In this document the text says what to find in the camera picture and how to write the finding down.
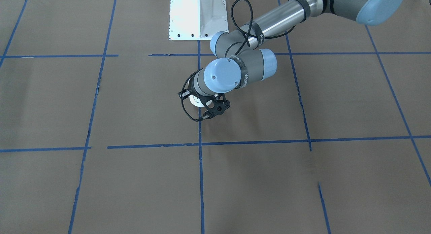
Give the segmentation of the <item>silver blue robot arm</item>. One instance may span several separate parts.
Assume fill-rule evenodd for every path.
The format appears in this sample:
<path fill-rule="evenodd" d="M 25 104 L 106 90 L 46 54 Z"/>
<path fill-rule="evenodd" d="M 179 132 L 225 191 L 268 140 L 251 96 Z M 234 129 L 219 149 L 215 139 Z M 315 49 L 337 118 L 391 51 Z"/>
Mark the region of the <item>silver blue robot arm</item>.
<path fill-rule="evenodd" d="M 277 70 L 277 59 L 261 46 L 268 40 L 285 36 L 310 17 L 330 13 L 359 24 L 376 26 L 385 22 L 403 0 L 288 0 L 266 14 L 231 32 L 217 32 L 210 49 L 217 57 L 198 70 L 179 92 L 200 108 L 210 104 L 226 105 L 224 94 L 263 81 Z"/>

